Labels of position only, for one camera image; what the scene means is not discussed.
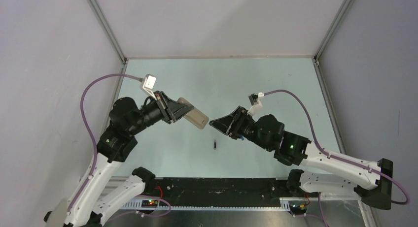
gray wall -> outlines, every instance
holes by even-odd
[[[418,0],[356,0],[320,59],[347,152],[388,158],[409,206],[378,211],[382,226],[418,222]],[[394,186],[393,198],[404,200]]]
[[[84,88],[121,63],[86,0],[0,0],[0,226],[44,226],[88,166]],[[98,136],[116,79],[93,87]]]

cable connector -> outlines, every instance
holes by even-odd
[[[260,99],[264,97],[264,93],[251,94],[248,96],[251,108],[248,110],[250,116],[254,116],[263,109]]]
[[[154,98],[154,100],[156,100],[157,98],[155,97],[152,88],[154,88],[156,80],[157,78],[155,76],[147,74],[141,82],[141,90],[143,90],[145,94],[147,94],[148,96]]]

white wall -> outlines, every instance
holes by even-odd
[[[417,3],[356,0],[320,59],[347,152],[392,160],[394,178],[411,195],[409,206],[378,212],[384,227],[418,222]]]
[[[44,226],[92,155],[81,93],[121,63],[86,0],[0,0],[0,23],[0,226]],[[96,136],[115,85],[86,97]]]
[[[343,0],[98,0],[127,57],[313,56]]]

beige rectangular object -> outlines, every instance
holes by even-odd
[[[177,102],[185,103],[191,105],[186,99],[180,97]],[[189,122],[194,124],[199,129],[203,129],[209,121],[209,117],[206,116],[202,111],[198,110],[196,107],[187,113],[184,116]]]

